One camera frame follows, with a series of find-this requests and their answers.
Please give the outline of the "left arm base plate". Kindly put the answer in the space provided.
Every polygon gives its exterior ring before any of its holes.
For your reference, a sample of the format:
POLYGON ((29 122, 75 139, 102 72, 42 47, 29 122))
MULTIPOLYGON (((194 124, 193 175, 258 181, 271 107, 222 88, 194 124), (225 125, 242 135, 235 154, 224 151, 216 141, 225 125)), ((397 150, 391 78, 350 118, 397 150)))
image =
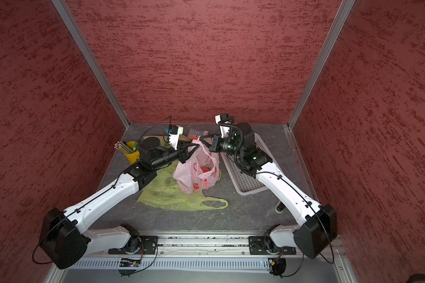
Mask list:
POLYGON ((154 255, 158 245, 157 236, 131 236, 123 248, 108 250, 111 255, 154 255))

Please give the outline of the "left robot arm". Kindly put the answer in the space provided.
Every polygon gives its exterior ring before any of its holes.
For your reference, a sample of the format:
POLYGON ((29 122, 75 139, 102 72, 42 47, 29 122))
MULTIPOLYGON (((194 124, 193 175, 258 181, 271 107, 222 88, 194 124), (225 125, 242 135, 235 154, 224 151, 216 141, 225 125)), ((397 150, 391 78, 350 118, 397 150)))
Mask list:
POLYGON ((61 270, 97 252, 143 253, 139 232, 132 226, 123 224, 100 230, 91 230, 90 226, 119 202, 148 186, 158 170, 174 161, 185 163, 198 148, 199 144, 187 141, 176 148, 166 148, 156 137, 145 139, 139 145, 139 159, 114 181, 63 211, 54 208, 45 215, 38 247, 61 270))

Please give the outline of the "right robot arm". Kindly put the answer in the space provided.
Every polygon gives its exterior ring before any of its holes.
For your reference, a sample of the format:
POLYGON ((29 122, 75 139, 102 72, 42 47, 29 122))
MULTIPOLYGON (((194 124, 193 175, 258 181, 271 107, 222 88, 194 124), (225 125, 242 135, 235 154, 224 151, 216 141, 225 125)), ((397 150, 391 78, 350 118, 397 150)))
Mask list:
POLYGON ((331 247, 338 235, 336 210, 321 205, 285 176, 273 158, 256 145, 249 124, 220 121, 218 125, 220 134, 202 136, 200 142, 210 152, 231 155, 239 171, 264 184, 296 221, 296 225, 271 230, 271 242, 277 247, 297 247, 310 259, 331 247))

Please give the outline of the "pink plastic bag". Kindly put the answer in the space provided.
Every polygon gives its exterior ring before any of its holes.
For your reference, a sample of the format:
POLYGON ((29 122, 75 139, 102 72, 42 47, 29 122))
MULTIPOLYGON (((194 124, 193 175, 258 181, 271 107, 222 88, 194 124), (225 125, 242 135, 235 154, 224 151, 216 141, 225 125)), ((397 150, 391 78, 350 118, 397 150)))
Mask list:
POLYGON ((181 191, 186 194, 210 189, 220 177, 218 153, 210 152, 199 140, 192 142, 198 148, 185 163, 179 162, 173 173, 181 191))

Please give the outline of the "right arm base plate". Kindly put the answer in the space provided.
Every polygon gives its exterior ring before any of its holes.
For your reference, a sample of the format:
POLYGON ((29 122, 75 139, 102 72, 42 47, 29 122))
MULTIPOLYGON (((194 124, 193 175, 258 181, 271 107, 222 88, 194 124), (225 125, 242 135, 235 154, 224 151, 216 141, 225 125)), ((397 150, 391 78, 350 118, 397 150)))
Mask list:
POLYGON ((248 237, 249 250, 251 255, 296 255, 296 248, 284 246, 278 247, 275 243, 265 236, 248 237))

